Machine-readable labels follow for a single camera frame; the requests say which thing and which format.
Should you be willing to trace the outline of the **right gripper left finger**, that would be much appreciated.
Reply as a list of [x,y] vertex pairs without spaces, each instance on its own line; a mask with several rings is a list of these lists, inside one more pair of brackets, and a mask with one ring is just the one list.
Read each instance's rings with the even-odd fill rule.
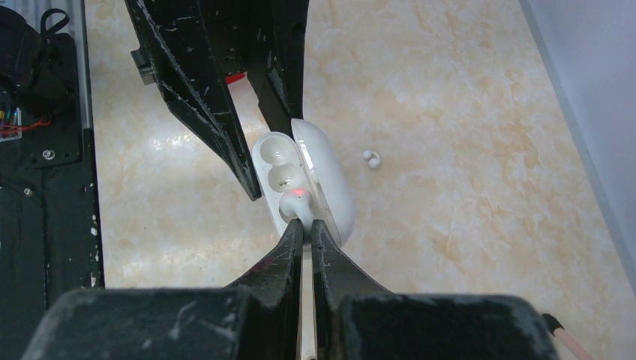
[[279,242],[222,288],[77,289],[47,312],[25,359],[297,359],[302,240]]

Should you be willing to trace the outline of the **white oval charging case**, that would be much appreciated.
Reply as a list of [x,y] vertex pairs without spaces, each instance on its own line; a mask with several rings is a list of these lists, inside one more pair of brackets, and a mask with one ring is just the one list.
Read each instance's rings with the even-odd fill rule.
[[340,162],[327,135],[309,121],[294,118],[292,136],[269,132],[252,150],[253,165],[272,223],[282,236],[292,220],[279,212],[289,190],[308,189],[314,220],[326,223],[337,245],[344,245],[355,227],[356,208]]

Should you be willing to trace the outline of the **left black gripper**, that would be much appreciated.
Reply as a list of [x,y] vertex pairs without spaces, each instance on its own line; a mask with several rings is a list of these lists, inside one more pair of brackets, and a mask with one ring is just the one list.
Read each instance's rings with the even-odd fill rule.
[[308,0],[127,1],[142,81],[230,168],[251,200],[262,196],[226,78],[244,74],[270,131],[303,118]]

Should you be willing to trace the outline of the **white clip earbud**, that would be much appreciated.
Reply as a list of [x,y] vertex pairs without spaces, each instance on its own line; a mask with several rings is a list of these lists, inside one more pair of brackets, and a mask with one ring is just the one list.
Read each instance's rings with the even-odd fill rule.
[[279,200],[279,212],[289,219],[301,221],[305,234],[311,233],[314,222],[313,196],[308,189],[296,188],[284,193]]
[[363,151],[362,157],[367,162],[368,167],[372,170],[378,168],[382,163],[380,155],[372,150]]

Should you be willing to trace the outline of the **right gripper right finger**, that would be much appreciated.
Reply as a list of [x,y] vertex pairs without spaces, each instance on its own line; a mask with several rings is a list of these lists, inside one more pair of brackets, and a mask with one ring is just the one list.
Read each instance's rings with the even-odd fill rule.
[[313,222],[313,293],[318,359],[556,359],[536,310],[491,294],[387,290]]

